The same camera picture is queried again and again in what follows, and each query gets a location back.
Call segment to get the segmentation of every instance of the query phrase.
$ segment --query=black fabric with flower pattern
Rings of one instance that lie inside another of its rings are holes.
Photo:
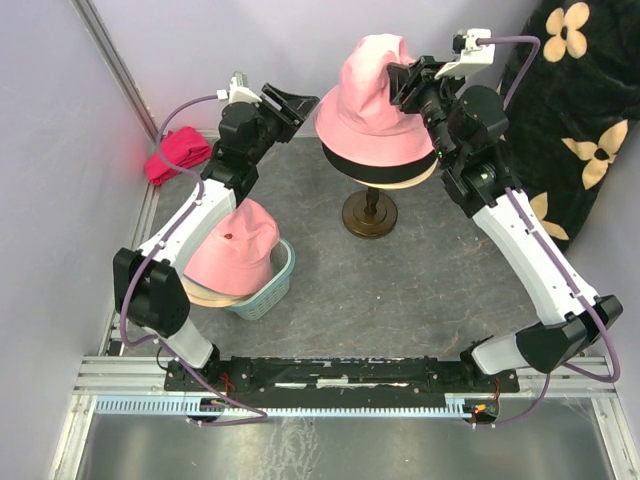
[[[507,109],[501,148],[562,250],[580,232],[640,119],[639,19],[640,0],[542,0],[525,25],[523,33],[543,49]],[[501,94],[529,48],[515,48]]]

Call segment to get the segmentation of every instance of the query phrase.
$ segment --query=beige flower print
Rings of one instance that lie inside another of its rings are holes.
[[[547,19],[547,33],[551,38],[544,44],[543,55],[550,62],[558,62],[569,52],[580,58],[587,52],[587,38],[578,31],[589,19],[589,6],[584,2],[574,3],[565,14],[556,8]]]
[[[627,121],[622,120],[604,132],[597,145],[593,142],[576,142],[572,138],[562,139],[580,160],[588,162],[582,171],[582,184],[585,190],[589,190],[604,178],[609,165],[616,159],[627,131]]]
[[[538,220],[540,220],[540,223],[549,235],[551,235],[552,237],[556,237],[559,240],[569,240],[569,235],[567,235],[567,232],[564,231],[564,228],[562,228],[560,225],[545,220],[545,217],[547,216],[547,210],[549,210],[548,200],[549,196],[547,192],[544,192],[532,199],[529,204],[533,209],[533,213],[536,214],[536,217],[538,217]]]

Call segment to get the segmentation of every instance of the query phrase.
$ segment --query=gray floor mat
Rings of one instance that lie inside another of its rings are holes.
[[[439,178],[390,195],[398,224],[361,240],[342,225],[344,200],[362,187],[324,158],[314,138],[271,149],[250,197],[278,222],[297,263],[291,290],[265,317],[242,320],[193,306],[191,318],[223,356],[422,356],[448,358],[473,340],[536,321],[501,253],[444,191]],[[193,190],[169,180],[157,231]],[[155,354],[153,345],[134,355]]]

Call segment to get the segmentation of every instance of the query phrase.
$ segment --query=hat brim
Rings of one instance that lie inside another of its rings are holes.
[[[185,292],[187,292],[189,301],[201,307],[225,308],[251,298],[251,295],[237,296],[214,292],[202,285],[198,285],[187,277],[182,277],[180,280]]]
[[[184,277],[213,292],[225,295],[253,295],[273,278],[269,257],[254,265],[229,265],[224,259],[211,255],[205,261],[194,262]]]
[[[338,87],[332,88],[316,108],[314,125],[318,137],[341,157],[369,167],[394,167],[415,162],[433,151],[422,119],[415,115],[414,128],[396,135],[370,135],[349,127],[338,115]]]

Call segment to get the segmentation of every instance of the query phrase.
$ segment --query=metal base plate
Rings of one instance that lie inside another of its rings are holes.
[[[342,221],[349,232],[360,238],[381,238],[391,233],[398,220],[398,208],[388,195],[380,192],[376,213],[368,215],[367,191],[356,192],[342,207]]]

